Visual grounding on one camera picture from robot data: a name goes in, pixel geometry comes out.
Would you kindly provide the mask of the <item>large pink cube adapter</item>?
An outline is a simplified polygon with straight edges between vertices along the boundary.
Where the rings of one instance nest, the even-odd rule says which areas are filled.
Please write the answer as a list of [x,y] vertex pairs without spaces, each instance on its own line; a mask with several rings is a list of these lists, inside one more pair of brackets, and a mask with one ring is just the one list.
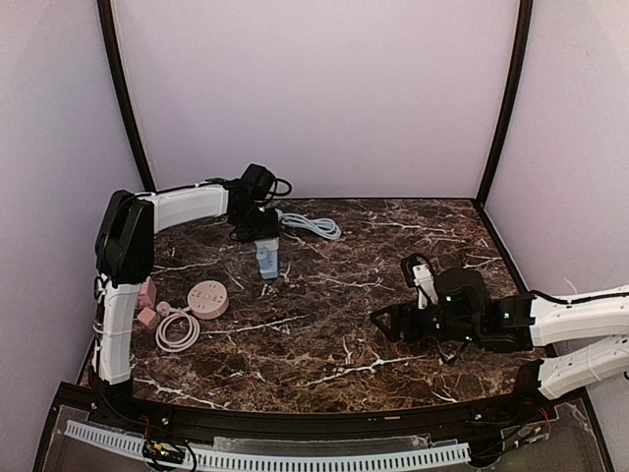
[[157,288],[149,276],[141,285],[141,289],[137,299],[137,308],[143,310],[144,308],[153,309],[155,307],[155,301],[157,297]]

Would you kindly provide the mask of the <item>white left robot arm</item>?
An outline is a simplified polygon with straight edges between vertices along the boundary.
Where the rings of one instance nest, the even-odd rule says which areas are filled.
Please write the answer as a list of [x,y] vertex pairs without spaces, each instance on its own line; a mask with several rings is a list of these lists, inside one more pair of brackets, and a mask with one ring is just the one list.
[[279,219],[267,207],[277,178],[254,169],[234,180],[212,179],[160,193],[115,192],[101,223],[96,243],[94,297],[98,303],[93,329],[96,348],[92,369],[106,385],[131,379],[132,324],[142,284],[151,274],[158,232],[189,221],[225,216],[232,239],[257,246],[264,279],[279,272]]

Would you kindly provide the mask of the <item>blue power strip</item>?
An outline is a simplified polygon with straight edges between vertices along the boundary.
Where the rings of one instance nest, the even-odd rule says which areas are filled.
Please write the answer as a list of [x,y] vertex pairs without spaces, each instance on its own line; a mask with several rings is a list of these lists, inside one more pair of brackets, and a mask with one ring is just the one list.
[[267,238],[255,241],[256,257],[260,276],[275,279],[279,275],[279,238]]

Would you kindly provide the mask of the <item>pink round power socket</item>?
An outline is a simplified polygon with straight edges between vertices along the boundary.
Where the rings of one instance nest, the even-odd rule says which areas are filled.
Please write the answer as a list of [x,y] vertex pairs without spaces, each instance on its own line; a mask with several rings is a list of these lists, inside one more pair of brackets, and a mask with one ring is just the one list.
[[192,314],[201,320],[214,320],[222,316],[229,307],[229,296],[225,286],[215,280],[206,280],[195,285],[187,296]]

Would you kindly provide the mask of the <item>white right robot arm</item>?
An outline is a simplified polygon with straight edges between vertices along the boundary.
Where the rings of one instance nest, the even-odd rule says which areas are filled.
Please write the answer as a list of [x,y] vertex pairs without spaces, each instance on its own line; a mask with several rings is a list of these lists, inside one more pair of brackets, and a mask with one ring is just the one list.
[[531,291],[494,299],[483,276],[473,269],[452,268],[434,275],[427,265],[416,265],[405,277],[417,301],[370,315],[391,342],[432,338],[509,354],[591,339],[582,349],[539,362],[537,390],[547,399],[628,370],[627,286],[576,296]]

